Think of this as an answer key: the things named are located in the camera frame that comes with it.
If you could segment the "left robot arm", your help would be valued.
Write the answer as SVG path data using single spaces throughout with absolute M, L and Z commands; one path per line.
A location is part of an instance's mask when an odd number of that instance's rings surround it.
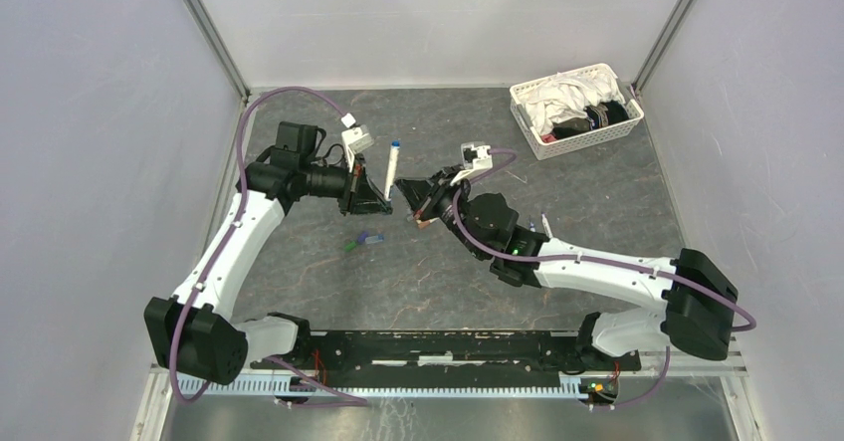
M 245 167 L 224 222 L 197 266 L 167 299 L 153 298 L 144 321 L 158 364 L 205 382 L 228 385 L 243 368 L 275 355 L 288 368 L 312 358 L 308 321 L 268 314 L 231 321 L 240 290 L 269 236 L 304 197 L 334 199 L 343 215 L 388 215 L 389 201 L 367 175 L 368 128 L 341 134 L 343 160 L 326 163 L 325 130 L 281 122 L 276 141 Z

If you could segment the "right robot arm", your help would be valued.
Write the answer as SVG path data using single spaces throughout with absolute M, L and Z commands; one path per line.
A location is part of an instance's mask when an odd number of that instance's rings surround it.
M 520 225 L 501 193 L 468 196 L 450 167 L 428 178 L 399 178 L 397 190 L 419 221 L 438 219 L 478 260 L 514 287 L 576 290 L 630 304 L 587 316 L 574 346 L 577 361 L 599 369 L 640 349 L 676 348 L 704 360 L 727 358 L 738 290 L 703 252 L 634 257 L 564 242 Z

